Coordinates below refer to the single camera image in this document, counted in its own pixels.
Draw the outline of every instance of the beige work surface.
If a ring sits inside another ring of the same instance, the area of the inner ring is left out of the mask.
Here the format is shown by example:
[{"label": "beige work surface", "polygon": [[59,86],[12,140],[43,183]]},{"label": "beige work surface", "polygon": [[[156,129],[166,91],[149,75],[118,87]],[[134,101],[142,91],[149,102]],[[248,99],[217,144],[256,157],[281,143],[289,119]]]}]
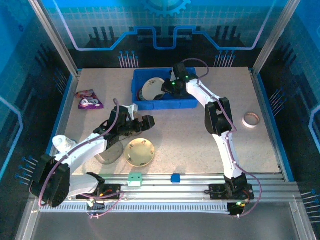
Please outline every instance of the beige work surface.
[{"label": "beige work surface", "polygon": [[[95,128],[110,116],[114,108],[113,99],[120,105],[132,104],[131,81],[133,68],[83,69],[77,91],[93,89],[104,104],[104,109],[80,110],[79,99],[74,99],[65,135],[78,142],[88,137]],[[196,68],[198,76],[205,68]],[[267,128],[261,113],[256,92],[246,67],[211,67],[208,76],[202,80],[213,93],[227,97],[230,101],[233,122],[238,132],[233,134],[233,142],[240,165],[249,172],[278,173],[278,163]],[[247,128],[242,117],[254,112],[260,117],[256,128]],[[155,147],[153,161],[145,167],[132,167],[122,155],[110,165],[102,165],[95,158],[86,162],[75,173],[94,172],[97,174],[218,174],[223,173],[223,163],[218,146],[205,128],[205,110],[198,104],[194,109],[170,109],[139,111],[141,115],[151,115],[155,126],[138,137],[145,138]]]}]

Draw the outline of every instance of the gray floor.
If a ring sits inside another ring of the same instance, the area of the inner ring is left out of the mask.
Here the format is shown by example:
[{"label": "gray floor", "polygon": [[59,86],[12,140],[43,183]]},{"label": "gray floor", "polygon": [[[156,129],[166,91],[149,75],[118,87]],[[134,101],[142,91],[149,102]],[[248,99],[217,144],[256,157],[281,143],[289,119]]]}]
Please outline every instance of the gray floor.
[{"label": "gray floor", "polygon": [[207,213],[40,213],[33,240],[297,240],[287,205],[261,203],[242,219]]}]

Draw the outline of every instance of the roll of tape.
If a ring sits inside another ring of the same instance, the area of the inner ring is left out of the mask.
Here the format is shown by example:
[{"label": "roll of tape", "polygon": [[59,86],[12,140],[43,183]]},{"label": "roll of tape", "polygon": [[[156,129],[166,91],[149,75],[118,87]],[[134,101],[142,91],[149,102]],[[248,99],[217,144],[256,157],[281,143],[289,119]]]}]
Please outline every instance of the roll of tape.
[{"label": "roll of tape", "polygon": [[254,112],[247,112],[242,118],[243,125],[250,129],[255,128],[259,124],[259,122],[260,118]]}]

